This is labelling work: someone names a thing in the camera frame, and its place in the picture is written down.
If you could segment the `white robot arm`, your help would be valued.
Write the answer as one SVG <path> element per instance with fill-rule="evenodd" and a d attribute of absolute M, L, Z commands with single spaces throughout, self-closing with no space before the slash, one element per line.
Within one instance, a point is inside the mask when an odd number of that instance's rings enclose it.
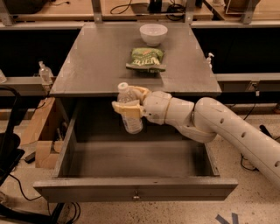
<path fill-rule="evenodd" d="M 180 134 L 199 143 L 216 136 L 229 141 L 276 187 L 280 188 L 280 143 L 256 129 L 228 107 L 213 98 L 197 102 L 181 100 L 171 94 L 145 87 L 130 86 L 136 98 L 114 101 L 114 111 L 130 118 L 145 117 L 149 122 L 168 124 Z"/>

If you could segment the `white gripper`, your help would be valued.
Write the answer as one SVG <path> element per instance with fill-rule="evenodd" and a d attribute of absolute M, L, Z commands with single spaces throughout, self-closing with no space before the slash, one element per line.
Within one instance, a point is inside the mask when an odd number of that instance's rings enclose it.
<path fill-rule="evenodd" d="M 138 100 L 129 102 L 113 101 L 114 111 L 128 118 L 142 118 L 143 116 L 150 123 L 162 125 L 165 123 L 165 115 L 172 96 L 166 92 L 151 92 L 146 87 L 131 86 Z"/>

